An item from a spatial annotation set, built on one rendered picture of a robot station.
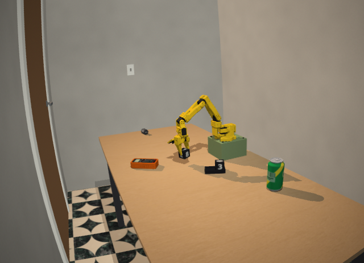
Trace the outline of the green drink can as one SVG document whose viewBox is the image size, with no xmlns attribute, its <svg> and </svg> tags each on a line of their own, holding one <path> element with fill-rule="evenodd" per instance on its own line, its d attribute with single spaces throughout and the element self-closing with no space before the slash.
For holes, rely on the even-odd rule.
<svg viewBox="0 0 364 263">
<path fill-rule="evenodd" d="M 282 158 L 271 158 L 268 162 L 267 188 L 270 191 L 279 191 L 283 187 L 284 162 Z"/>
</svg>

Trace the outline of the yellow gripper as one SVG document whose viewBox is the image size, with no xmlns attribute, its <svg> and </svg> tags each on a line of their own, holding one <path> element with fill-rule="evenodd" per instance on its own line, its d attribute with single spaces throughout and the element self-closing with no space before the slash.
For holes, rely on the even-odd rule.
<svg viewBox="0 0 364 263">
<path fill-rule="evenodd" d="M 167 143 L 175 143 L 179 154 L 182 155 L 182 149 L 181 149 L 181 144 L 184 143 L 185 148 L 189 149 L 189 142 L 190 138 L 188 137 L 188 134 L 186 136 L 180 137 L 179 135 L 174 136 L 174 139 L 168 141 Z"/>
</svg>

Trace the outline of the orange digital multimeter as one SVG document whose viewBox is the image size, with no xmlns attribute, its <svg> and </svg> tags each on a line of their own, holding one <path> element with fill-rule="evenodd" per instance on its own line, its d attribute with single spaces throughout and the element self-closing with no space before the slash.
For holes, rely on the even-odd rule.
<svg viewBox="0 0 364 263">
<path fill-rule="evenodd" d="M 133 169 L 156 169 L 159 165 L 158 159 L 134 158 L 131 162 Z"/>
</svg>

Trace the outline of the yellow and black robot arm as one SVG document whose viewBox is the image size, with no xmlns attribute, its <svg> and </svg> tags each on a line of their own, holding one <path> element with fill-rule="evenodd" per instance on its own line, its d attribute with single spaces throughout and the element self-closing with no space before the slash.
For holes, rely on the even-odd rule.
<svg viewBox="0 0 364 263">
<path fill-rule="evenodd" d="M 176 119 L 176 132 L 178 133 L 178 135 L 180 137 L 187 135 L 185 122 L 187 123 L 189 120 L 191 120 L 191 118 L 204 106 L 206 107 L 211 118 L 213 119 L 211 120 L 211 126 L 212 134 L 215 136 L 215 139 L 220 139 L 221 142 L 232 141 L 236 139 L 236 136 L 234 135 L 235 125 L 222 125 L 222 122 L 220 121 L 221 116 L 219 115 L 215 106 L 210 101 L 209 97 L 206 95 L 202 95 L 199 100 L 197 100 L 186 112 L 183 112 L 181 115 L 179 115 L 179 118 Z"/>
</svg>

